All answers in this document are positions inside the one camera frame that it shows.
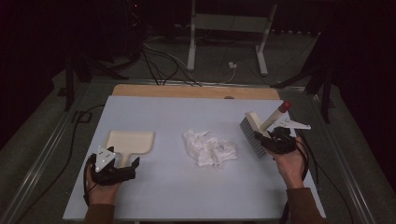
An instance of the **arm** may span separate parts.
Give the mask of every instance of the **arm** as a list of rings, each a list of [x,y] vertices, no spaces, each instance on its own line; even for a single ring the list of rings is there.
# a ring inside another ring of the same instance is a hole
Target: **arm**
[[[114,218],[114,203],[120,188],[120,183],[112,186],[96,185],[92,181],[91,169],[87,169],[87,188],[90,189],[87,214],[84,223],[87,224],[110,224]]]
[[[297,146],[304,152],[301,145],[302,139],[297,137]],[[279,155],[268,151],[274,157],[280,175],[287,187],[290,221],[292,224],[327,223],[321,217],[311,189],[304,187],[302,179],[304,171],[304,158],[299,150],[288,154]]]

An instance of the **power outlet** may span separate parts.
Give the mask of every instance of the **power outlet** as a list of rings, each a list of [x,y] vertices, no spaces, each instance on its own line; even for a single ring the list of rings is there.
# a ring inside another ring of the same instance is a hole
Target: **power outlet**
[[[228,65],[230,65],[230,68],[236,68],[236,63],[229,62]]]

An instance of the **brown sleeve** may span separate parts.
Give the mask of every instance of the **brown sleeve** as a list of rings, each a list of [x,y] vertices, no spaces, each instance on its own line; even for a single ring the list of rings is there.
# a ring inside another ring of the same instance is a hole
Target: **brown sleeve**
[[[287,189],[291,224],[327,223],[320,215],[311,189]]]
[[[111,204],[91,204],[85,215],[86,224],[111,224],[113,223],[115,206]]]

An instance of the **red handle tip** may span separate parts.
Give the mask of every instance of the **red handle tip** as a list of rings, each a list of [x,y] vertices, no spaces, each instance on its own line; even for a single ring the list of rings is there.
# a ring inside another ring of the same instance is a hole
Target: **red handle tip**
[[[283,102],[283,104],[279,107],[279,111],[282,113],[285,113],[286,111],[288,111],[288,109],[291,108],[291,102],[290,101],[285,101]]]

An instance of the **brush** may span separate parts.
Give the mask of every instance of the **brush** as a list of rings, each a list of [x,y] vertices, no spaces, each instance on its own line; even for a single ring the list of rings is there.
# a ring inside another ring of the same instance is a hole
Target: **brush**
[[[260,137],[265,136],[271,138],[267,129],[282,117],[290,107],[291,103],[289,101],[283,102],[265,122],[262,122],[255,112],[247,112],[245,114],[245,118],[239,126],[258,157],[266,154],[265,147],[262,146]]]

